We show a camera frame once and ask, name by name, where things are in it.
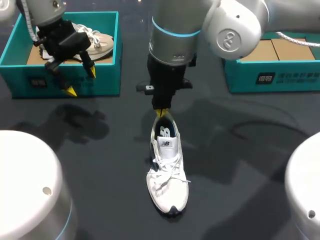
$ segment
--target shoe lace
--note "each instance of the shoe lace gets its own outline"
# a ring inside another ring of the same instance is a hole
[[[151,173],[153,176],[153,180],[155,183],[154,187],[156,190],[159,190],[170,179],[178,179],[180,181],[190,183],[190,181],[183,179],[180,176],[180,154],[169,159],[156,156],[153,162],[159,165],[159,170]]]
[[[86,27],[85,25],[82,24],[77,24],[78,27],[78,33],[86,33],[88,38],[91,39],[93,41],[93,45],[95,48],[100,48],[100,39],[98,36],[96,36],[95,34],[99,34],[100,32],[97,30],[92,30],[89,27]]]

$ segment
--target shoelace loop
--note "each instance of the shoelace loop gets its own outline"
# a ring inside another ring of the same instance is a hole
[[[86,33],[88,38],[93,41],[93,45],[95,48],[100,48],[100,39],[97,37],[95,34],[99,34],[100,32],[97,30],[92,30],[89,27],[86,27],[85,25],[82,24],[77,24],[78,27],[78,33]]]

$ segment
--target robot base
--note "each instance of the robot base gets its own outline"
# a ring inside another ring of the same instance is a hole
[[[320,239],[320,133],[292,154],[285,172],[285,191],[301,240]]]
[[[35,136],[0,131],[0,240],[72,240],[75,207],[51,148]]]

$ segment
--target shoe insole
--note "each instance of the shoe insole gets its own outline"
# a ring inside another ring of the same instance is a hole
[[[154,138],[158,137],[176,137],[175,126],[173,123],[165,116],[161,117],[155,125]]]

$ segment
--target box label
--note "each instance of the box label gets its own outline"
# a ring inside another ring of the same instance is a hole
[[[277,84],[311,84],[319,81],[320,72],[280,73]]]
[[[257,85],[272,84],[275,76],[276,76],[275,72],[261,72],[259,73],[255,84]]]
[[[30,77],[29,81],[30,81],[31,86],[34,88],[46,88],[47,87],[47,81],[45,78]]]

